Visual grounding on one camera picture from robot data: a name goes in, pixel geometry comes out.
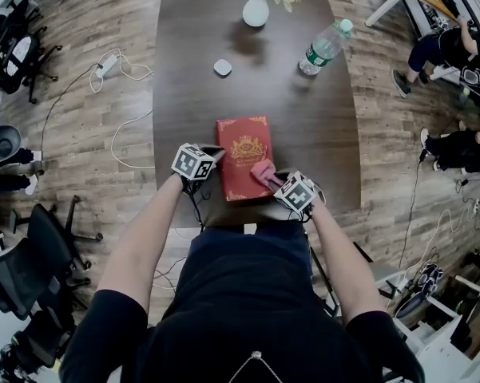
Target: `vase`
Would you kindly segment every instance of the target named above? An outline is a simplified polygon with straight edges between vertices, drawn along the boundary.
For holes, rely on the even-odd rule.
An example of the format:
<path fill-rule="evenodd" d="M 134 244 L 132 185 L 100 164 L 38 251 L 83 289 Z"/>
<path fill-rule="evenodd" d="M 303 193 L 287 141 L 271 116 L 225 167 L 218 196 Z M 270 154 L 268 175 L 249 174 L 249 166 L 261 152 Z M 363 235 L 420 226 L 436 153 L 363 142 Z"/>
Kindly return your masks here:
<path fill-rule="evenodd" d="M 243 19 L 251 27 L 264 26 L 270 15 L 266 0 L 248 0 L 243 8 Z"/>

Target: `silver necklace chain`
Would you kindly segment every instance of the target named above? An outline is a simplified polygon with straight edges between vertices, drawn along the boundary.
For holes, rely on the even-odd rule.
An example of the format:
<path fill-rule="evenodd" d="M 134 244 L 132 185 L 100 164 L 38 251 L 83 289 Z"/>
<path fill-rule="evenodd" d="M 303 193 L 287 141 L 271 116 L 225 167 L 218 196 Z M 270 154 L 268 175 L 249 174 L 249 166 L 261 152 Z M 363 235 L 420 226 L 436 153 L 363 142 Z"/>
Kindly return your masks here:
<path fill-rule="evenodd" d="M 245 367 L 245 365 L 247 365 L 247 363 L 249 363 L 252 359 L 255 359 L 255 360 L 258 360 L 258 361 L 262 361 L 264 363 L 264 365 L 266 367 L 268 367 L 268 370 L 270 372 L 272 372 L 272 375 L 275 376 L 275 379 L 277 379 L 277 381 L 279 383 L 282 383 L 282 381 L 279 379 L 279 377 L 276 375 L 276 373 L 272 370 L 272 368 L 269 366 L 269 364 L 264 361 L 264 359 L 261 357 L 261 352 L 259 351 L 254 351 L 252 352 L 252 354 L 250 355 L 250 357 L 245 361 L 245 363 L 243 365 L 241 365 L 241 367 L 236 371 L 236 373 L 234 373 L 234 376 L 231 377 L 231 380 L 229 381 L 229 383 L 231 383 L 236 376 L 238 376 L 238 373 L 241 372 L 241 370 Z"/>

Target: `book cover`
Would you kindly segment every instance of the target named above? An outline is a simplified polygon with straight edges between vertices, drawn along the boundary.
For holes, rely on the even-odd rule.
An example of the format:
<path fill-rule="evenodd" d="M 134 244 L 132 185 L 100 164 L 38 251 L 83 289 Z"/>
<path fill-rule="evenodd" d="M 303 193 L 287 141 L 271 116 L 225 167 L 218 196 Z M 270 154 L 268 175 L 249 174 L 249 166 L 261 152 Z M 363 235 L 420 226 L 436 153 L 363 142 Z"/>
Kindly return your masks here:
<path fill-rule="evenodd" d="M 227 201 L 273 195 L 250 170 L 257 162 L 273 160 L 268 118 L 253 116 L 216 122 L 218 145 L 225 149 L 220 162 L 222 188 Z"/>

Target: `plastic water bottle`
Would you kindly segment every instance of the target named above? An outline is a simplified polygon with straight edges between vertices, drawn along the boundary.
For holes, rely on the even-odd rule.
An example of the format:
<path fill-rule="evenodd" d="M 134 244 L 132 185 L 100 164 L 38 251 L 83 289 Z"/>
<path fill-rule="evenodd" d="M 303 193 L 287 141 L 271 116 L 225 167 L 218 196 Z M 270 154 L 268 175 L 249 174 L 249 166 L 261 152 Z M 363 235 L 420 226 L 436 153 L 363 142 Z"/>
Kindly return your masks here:
<path fill-rule="evenodd" d="M 318 34 L 298 66 L 307 75 L 316 75 L 329 61 L 339 54 L 351 37 L 350 20 L 335 22 Z"/>

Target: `black and white marker cube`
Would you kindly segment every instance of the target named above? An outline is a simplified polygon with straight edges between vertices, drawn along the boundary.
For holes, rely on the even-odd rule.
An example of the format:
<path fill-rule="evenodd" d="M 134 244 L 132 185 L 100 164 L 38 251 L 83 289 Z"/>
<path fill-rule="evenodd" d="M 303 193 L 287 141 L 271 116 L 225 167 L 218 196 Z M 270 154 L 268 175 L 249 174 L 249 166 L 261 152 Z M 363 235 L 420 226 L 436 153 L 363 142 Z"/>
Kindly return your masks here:
<path fill-rule="evenodd" d="M 215 158 L 191 144 L 183 144 L 177 151 L 172 170 L 188 180 L 206 180 L 215 167 Z"/>
<path fill-rule="evenodd" d="M 312 180 L 300 172 L 295 172 L 274 196 L 295 213 L 300 214 L 316 197 L 316 193 Z"/>

